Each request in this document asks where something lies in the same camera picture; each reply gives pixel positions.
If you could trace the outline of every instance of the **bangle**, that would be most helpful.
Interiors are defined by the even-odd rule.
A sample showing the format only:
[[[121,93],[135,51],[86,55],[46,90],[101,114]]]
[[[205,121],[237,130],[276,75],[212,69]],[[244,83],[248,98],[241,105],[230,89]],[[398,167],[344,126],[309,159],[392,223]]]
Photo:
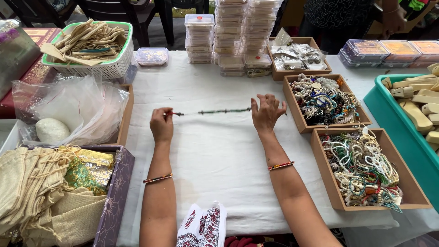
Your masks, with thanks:
[[[399,8],[401,8],[401,5],[398,4],[398,7],[397,7],[395,10],[390,11],[390,12],[384,12],[384,11],[383,11],[383,14],[390,14],[390,13],[393,13],[393,12],[397,11]]]
[[[281,168],[281,167],[287,167],[287,166],[291,166],[291,165],[294,165],[294,161],[290,161],[290,162],[287,162],[287,163],[283,163],[283,164],[280,164],[280,165],[275,165],[275,166],[269,167],[268,170],[271,171],[271,170],[274,170],[274,169],[278,169],[278,168]]]
[[[168,174],[168,175],[165,175],[165,176],[158,177],[158,178],[145,179],[145,180],[143,180],[143,183],[144,184],[152,183],[152,182],[155,182],[155,181],[158,181],[158,180],[162,180],[162,179],[165,179],[165,178],[171,178],[171,177],[172,177],[172,173]]]

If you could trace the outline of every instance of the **teal plastic tray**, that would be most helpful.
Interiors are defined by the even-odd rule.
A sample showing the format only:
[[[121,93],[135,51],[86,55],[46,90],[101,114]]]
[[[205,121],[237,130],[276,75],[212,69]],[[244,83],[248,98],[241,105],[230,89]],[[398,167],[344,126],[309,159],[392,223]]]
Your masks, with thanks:
[[[380,127],[385,129],[425,195],[439,212],[439,157],[381,83],[386,77],[394,83],[407,77],[422,75],[424,74],[378,76],[374,88],[364,97],[364,103]]]

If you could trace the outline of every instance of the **woman's hand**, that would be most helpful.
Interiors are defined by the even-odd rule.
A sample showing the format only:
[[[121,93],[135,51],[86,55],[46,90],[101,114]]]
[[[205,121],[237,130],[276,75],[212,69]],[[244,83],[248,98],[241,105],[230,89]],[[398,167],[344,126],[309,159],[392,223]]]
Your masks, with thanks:
[[[282,109],[278,109],[279,101],[272,94],[258,94],[260,108],[258,103],[252,98],[252,117],[253,125],[259,135],[271,134],[277,119],[287,112],[287,104],[282,102]]]
[[[174,133],[174,125],[172,123],[173,114],[165,115],[170,112],[172,112],[171,107],[154,109],[152,112],[149,126],[156,144],[171,144],[172,135]]]
[[[389,13],[383,12],[382,36],[384,39],[388,39],[390,35],[398,31],[403,31],[406,28],[406,22],[404,20],[404,16],[406,14],[407,12],[402,7],[398,7],[397,10],[391,11]]]

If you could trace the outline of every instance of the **table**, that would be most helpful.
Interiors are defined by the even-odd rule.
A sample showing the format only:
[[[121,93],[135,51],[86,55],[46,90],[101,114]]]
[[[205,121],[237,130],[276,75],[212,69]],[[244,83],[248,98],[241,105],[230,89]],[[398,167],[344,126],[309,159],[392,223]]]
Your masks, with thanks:
[[[333,73],[342,74],[359,99],[373,87],[374,78],[386,71],[347,70],[335,55],[328,56],[327,60]],[[406,72],[407,69],[390,71]],[[426,72],[427,69],[410,69],[410,73]],[[136,162],[117,246],[138,246],[139,243],[142,180],[147,176],[154,148],[149,129],[154,108],[171,106],[182,113],[241,109],[250,106],[250,98],[258,93],[272,93],[285,100],[282,82],[273,82],[271,76],[222,77],[217,65],[188,64],[185,51],[170,51],[165,67],[139,68],[133,88],[135,102],[126,147],[136,157]],[[343,227],[353,234],[358,227],[395,229],[399,226],[395,231],[402,230],[401,223],[397,222],[400,217],[391,211],[343,212],[331,207],[309,144],[310,134],[299,134],[289,109],[287,113],[288,116],[281,116],[277,121],[277,138],[290,159],[296,162],[295,167],[328,227]],[[176,186],[178,225],[191,204],[208,208],[217,200],[228,211],[227,236],[291,232],[271,186],[263,147],[250,113],[175,116],[174,125],[170,160]],[[439,225],[427,223],[428,218],[434,217],[439,222],[439,214],[434,210],[404,211],[403,215],[418,214],[416,226],[419,230],[415,236],[439,229]]]

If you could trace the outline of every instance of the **white rock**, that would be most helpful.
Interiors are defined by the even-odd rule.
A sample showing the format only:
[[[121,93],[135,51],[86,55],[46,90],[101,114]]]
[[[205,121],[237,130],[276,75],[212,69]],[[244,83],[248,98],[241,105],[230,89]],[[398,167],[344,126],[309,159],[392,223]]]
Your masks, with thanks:
[[[53,118],[41,119],[35,124],[36,135],[41,142],[62,141],[70,136],[67,126]]]

